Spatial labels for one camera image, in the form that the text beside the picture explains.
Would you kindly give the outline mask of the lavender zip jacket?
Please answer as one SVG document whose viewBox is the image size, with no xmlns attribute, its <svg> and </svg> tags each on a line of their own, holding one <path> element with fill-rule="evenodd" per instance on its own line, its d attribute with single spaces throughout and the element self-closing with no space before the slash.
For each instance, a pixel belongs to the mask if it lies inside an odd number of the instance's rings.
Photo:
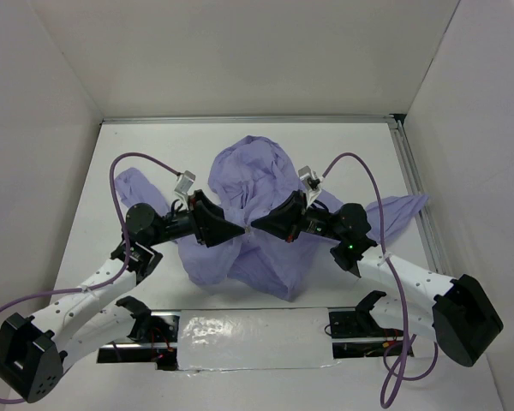
<svg viewBox="0 0 514 411">
<path fill-rule="evenodd" d="M 209 188 L 218 196 L 225 218 L 248 225 L 279 206 L 301 183 L 288 154 L 276 142 L 246 136 L 215 157 Z M 392 243 L 427 203 L 428 196 L 391 196 L 366 206 L 369 237 Z M 302 287 L 323 239 L 302 234 L 290 245 L 260 230 L 251 230 L 216 247 L 198 244 L 190 235 L 177 240 L 189 279 L 203 287 L 231 278 L 285 301 Z"/>
</svg>

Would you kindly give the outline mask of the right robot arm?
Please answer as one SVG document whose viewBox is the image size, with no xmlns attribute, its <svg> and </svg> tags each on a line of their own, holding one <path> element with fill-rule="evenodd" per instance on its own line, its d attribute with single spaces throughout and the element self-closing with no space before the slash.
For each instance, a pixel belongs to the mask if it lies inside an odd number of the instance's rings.
<svg viewBox="0 0 514 411">
<path fill-rule="evenodd" d="M 407 327 L 411 335 L 437 343 L 457 364 L 471 367 L 504 328 L 475 278 L 448 277 L 383 253 L 368 237 L 371 226 L 360 204 L 329 212 L 309 206 L 305 193 L 295 191 L 251 224 L 287 242 L 301 233 L 337 241 L 330 251 L 334 261 L 372 288 L 361 303 L 367 308 L 356 316 L 358 329 L 367 336 Z"/>
</svg>

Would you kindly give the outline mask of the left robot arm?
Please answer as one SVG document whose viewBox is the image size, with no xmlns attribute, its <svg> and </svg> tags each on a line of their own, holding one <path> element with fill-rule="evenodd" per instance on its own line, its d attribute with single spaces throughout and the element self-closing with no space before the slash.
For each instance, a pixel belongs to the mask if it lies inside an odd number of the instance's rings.
<svg viewBox="0 0 514 411">
<path fill-rule="evenodd" d="M 162 259 L 154 246 L 185 236 L 215 247 L 244 229 L 197 190 L 159 215 L 150 205 L 128 209 L 123 240 L 87 280 L 59 300 L 26 317 L 8 316 L 0 328 L 0 379 L 34 403 L 47 396 L 80 359 L 117 338 L 145 340 L 152 331 L 150 309 L 129 295 Z"/>
</svg>

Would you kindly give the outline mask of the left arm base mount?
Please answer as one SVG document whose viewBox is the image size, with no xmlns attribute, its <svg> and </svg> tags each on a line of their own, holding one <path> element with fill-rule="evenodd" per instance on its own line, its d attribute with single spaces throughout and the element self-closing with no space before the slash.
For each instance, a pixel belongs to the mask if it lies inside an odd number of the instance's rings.
<svg viewBox="0 0 514 411">
<path fill-rule="evenodd" d="M 177 371 L 180 311 L 153 311 L 142 337 L 124 337 L 102 346 L 98 364 L 152 364 L 162 371 Z"/>
</svg>

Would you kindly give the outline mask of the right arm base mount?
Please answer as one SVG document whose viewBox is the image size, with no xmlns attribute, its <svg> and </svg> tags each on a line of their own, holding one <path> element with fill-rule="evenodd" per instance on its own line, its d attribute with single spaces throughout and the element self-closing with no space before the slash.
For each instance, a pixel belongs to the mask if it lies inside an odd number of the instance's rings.
<svg viewBox="0 0 514 411">
<path fill-rule="evenodd" d="M 334 359 L 380 357 L 390 347 L 393 349 L 389 355 L 400 353 L 396 345 L 402 342 L 402 329 L 383 328 L 371 317 L 371 310 L 385 296 L 385 292 L 372 291 L 356 307 L 329 311 L 324 332 L 332 340 Z"/>
</svg>

